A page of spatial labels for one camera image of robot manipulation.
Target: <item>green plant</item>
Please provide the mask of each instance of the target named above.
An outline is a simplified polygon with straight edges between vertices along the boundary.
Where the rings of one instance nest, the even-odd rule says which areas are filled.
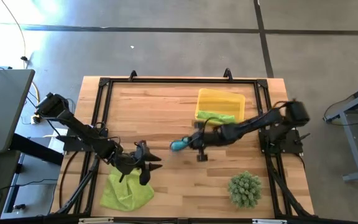
[[[254,208],[261,198],[262,183],[258,176],[245,171],[235,175],[229,182],[231,202],[239,208]]]

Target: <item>wooden tabletop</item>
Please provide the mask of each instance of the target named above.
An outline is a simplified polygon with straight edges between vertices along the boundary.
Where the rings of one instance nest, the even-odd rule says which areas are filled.
[[[90,124],[100,77],[84,77],[75,116]],[[287,100],[281,78],[269,78],[268,88],[272,104]],[[179,153],[169,150],[170,142],[192,134],[195,108],[200,88],[228,91],[246,97],[244,118],[257,115],[254,88],[248,84],[222,83],[115,83],[112,89],[107,127],[109,136],[120,136],[124,149],[133,151],[134,141],[145,139],[150,150],[162,158],[162,168],[152,172],[150,185],[154,198],[133,212],[120,212],[100,206],[106,179],[111,166],[101,162],[93,201],[94,217],[188,217],[188,218],[273,218],[272,199],[265,157],[260,152],[257,132],[244,135],[230,146],[206,149],[208,162],[197,162],[196,151],[186,149]],[[104,91],[99,120],[104,108]],[[65,156],[62,172],[71,155]],[[313,213],[306,175],[299,158],[283,154],[288,188],[303,208]],[[78,185],[84,153],[79,152],[68,168],[63,184],[65,203]],[[243,171],[258,175],[262,181],[262,198],[253,209],[238,209],[231,204],[227,183]],[[58,185],[51,212],[58,210]],[[82,207],[88,196],[85,189]],[[281,191],[280,208],[284,211]]]

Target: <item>yellow bin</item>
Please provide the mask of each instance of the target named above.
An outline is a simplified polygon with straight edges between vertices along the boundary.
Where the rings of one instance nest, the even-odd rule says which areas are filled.
[[[206,111],[219,115],[234,116],[238,123],[244,120],[245,103],[246,98],[244,95],[202,88],[198,92],[195,117],[197,120],[205,121],[206,119],[198,117],[198,112]],[[222,122],[212,119],[210,122],[222,124]]]

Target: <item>green cloth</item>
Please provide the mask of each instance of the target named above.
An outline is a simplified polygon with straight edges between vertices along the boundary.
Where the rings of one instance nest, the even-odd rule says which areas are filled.
[[[114,167],[104,186],[100,205],[124,212],[133,211],[145,205],[154,197],[154,190],[149,184],[140,185],[139,176],[139,171],[133,170],[120,183],[121,172]]]
[[[212,113],[208,111],[199,111],[197,113],[197,119],[208,119],[210,118],[210,121],[217,121],[217,123],[235,123],[236,118],[233,115],[225,115],[225,114],[218,114],[218,113]]]

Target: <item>gray floor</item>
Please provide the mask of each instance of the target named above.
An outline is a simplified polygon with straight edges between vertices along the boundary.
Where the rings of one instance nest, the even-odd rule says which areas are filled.
[[[257,28],[251,0],[6,0],[23,24],[118,27]],[[267,29],[358,30],[356,0],[260,0]],[[12,22],[0,3],[0,22]],[[85,75],[186,75],[266,77],[258,34],[25,32],[30,68],[40,94],[77,100]],[[311,122],[305,139],[306,175],[315,213],[358,221],[358,181],[344,131],[322,121],[325,109],[358,90],[358,36],[268,35],[274,77],[290,98],[304,101]],[[20,68],[16,27],[0,26],[0,65]],[[33,109],[26,105],[24,122]],[[358,126],[352,127],[358,134]],[[19,124],[17,133],[42,136],[47,124]]]

